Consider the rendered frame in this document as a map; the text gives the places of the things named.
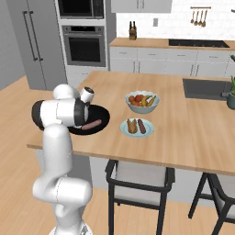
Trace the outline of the dark green plant pot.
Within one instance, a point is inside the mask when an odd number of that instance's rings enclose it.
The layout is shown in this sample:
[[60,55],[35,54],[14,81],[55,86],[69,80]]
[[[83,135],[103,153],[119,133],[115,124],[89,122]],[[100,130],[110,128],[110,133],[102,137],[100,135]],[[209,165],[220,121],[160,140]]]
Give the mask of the dark green plant pot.
[[235,77],[231,77],[231,90],[227,97],[227,106],[235,110]]

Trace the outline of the black hob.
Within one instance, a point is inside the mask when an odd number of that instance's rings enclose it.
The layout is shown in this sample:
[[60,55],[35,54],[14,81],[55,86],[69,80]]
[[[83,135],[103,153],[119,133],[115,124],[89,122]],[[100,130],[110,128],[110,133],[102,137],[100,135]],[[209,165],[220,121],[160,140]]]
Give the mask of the black hob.
[[223,40],[169,39],[169,46],[229,48]]

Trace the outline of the black microwave oven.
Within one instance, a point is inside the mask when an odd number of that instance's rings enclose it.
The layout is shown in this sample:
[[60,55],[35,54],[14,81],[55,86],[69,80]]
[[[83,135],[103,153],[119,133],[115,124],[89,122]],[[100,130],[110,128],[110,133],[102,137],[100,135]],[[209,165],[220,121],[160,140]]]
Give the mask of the black microwave oven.
[[103,0],[58,0],[62,17],[76,17],[85,19],[103,19]]

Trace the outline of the pale blue round plate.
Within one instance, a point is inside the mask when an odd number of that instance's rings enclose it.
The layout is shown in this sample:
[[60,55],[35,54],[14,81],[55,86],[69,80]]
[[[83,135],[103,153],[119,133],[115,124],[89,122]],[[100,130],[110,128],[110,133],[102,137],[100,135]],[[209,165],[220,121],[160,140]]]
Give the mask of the pale blue round plate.
[[121,124],[120,124],[120,131],[126,135],[126,136],[129,136],[131,138],[145,138],[145,137],[148,137],[152,134],[152,132],[154,131],[154,126],[152,125],[152,123],[150,123],[149,120],[147,119],[141,119],[142,123],[143,123],[143,126],[146,130],[145,133],[141,133],[140,131],[140,127],[137,127],[137,132],[134,133],[134,134],[131,134],[129,132],[129,128],[128,128],[128,122],[127,120],[124,120]]

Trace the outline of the brown bun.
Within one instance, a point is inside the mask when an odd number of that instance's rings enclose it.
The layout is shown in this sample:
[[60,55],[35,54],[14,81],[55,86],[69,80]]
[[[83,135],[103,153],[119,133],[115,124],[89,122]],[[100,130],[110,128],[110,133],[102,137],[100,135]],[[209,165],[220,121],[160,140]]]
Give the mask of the brown bun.
[[135,134],[138,131],[136,119],[133,119],[132,121],[128,119],[127,124],[128,124],[128,131],[130,134]]

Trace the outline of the pale grey bowl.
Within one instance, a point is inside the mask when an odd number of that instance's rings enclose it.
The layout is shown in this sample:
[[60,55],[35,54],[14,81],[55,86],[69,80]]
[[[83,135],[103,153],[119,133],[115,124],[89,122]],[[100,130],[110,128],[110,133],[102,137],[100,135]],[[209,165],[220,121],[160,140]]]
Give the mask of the pale grey bowl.
[[[141,101],[140,102],[133,102],[132,104],[129,102],[129,96],[133,95],[134,97],[136,95],[151,95],[151,97],[148,99],[148,103],[151,101],[151,99],[156,96],[153,104],[151,106],[141,106]],[[160,97],[156,94],[154,94],[153,92],[147,92],[147,91],[135,91],[135,92],[130,92],[129,94],[126,95],[125,97],[126,103],[128,104],[129,108],[138,114],[148,114],[150,112],[152,112],[156,106],[158,106],[159,102],[160,102]]]

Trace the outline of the wooden knife block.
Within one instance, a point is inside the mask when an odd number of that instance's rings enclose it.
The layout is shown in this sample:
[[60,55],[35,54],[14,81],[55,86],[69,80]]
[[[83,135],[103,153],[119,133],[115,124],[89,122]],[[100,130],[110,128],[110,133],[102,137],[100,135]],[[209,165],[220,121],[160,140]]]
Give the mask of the wooden knife block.
[[137,38],[137,28],[135,22],[129,22],[129,39],[135,40]]

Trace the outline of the black round plate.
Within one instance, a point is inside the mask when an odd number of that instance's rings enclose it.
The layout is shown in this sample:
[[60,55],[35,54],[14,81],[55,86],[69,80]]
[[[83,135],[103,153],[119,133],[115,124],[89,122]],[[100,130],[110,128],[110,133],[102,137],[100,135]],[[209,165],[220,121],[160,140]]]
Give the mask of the black round plate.
[[109,119],[110,119],[109,112],[102,106],[90,105],[89,116],[86,121],[86,125],[94,121],[97,121],[98,119],[101,120],[101,123],[97,125],[96,127],[89,128],[89,129],[77,129],[77,128],[70,127],[69,131],[75,135],[92,135],[103,130],[107,126]]

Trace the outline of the dark sink tap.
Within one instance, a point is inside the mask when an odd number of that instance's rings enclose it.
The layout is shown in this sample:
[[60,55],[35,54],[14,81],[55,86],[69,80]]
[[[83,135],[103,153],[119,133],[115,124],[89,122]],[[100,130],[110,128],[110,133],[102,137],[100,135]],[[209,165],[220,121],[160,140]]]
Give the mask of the dark sink tap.
[[231,82],[226,82],[224,84],[224,88],[222,89],[222,92],[221,92],[221,97],[222,98],[228,98],[229,96],[229,92],[232,90],[232,85],[231,85]]

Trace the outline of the white lower cupboard run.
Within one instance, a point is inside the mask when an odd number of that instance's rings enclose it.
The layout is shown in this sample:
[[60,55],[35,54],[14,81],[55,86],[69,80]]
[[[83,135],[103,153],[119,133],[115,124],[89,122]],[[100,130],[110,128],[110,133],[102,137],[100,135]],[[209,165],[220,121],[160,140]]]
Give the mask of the white lower cupboard run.
[[235,76],[234,51],[111,47],[110,70],[195,77]]

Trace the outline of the white wall cupboards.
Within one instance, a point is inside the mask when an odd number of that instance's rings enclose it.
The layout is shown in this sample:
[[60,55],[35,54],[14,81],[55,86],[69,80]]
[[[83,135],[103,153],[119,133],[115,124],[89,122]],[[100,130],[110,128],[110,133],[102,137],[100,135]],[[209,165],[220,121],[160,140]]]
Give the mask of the white wall cupboards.
[[173,0],[111,0],[113,13],[170,14]]

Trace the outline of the black chair with grey seat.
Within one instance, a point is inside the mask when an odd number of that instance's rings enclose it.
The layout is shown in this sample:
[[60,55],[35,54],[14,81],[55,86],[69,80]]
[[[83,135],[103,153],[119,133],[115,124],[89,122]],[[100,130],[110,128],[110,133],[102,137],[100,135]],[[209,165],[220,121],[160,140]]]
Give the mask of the black chair with grey seat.
[[175,169],[157,165],[109,160],[108,235],[114,235],[114,204],[158,210],[156,235],[162,235],[167,194],[175,182]]
[[188,217],[192,218],[199,199],[212,200],[218,220],[211,235],[218,235],[224,222],[235,224],[235,176],[202,173]]

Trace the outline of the steel built-in oven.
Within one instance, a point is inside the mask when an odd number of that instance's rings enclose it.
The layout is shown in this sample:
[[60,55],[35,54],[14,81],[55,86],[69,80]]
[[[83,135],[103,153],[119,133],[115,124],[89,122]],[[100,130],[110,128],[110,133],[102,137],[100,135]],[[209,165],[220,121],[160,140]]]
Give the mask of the steel built-in oven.
[[62,32],[69,65],[106,66],[103,26],[63,26]]

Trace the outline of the brown sausage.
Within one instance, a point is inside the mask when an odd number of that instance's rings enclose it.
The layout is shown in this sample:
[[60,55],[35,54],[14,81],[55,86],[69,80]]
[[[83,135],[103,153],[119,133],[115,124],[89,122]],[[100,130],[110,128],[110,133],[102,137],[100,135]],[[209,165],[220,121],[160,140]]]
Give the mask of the brown sausage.
[[146,129],[145,129],[145,126],[144,126],[144,124],[143,124],[143,122],[142,122],[142,120],[140,118],[138,119],[138,124],[139,124],[139,128],[140,128],[141,134],[145,134],[146,133]]
[[82,130],[89,130],[89,129],[95,128],[95,127],[99,126],[101,123],[102,123],[101,119],[98,119],[98,120],[93,121],[91,123],[87,123],[82,126]]

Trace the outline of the dark grey sink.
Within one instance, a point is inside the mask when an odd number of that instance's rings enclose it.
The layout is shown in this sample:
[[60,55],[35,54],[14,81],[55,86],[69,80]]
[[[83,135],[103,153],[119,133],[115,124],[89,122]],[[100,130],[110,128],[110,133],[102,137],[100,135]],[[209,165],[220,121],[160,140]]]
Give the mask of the dark grey sink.
[[221,92],[226,81],[183,79],[184,91],[186,98],[221,100]]

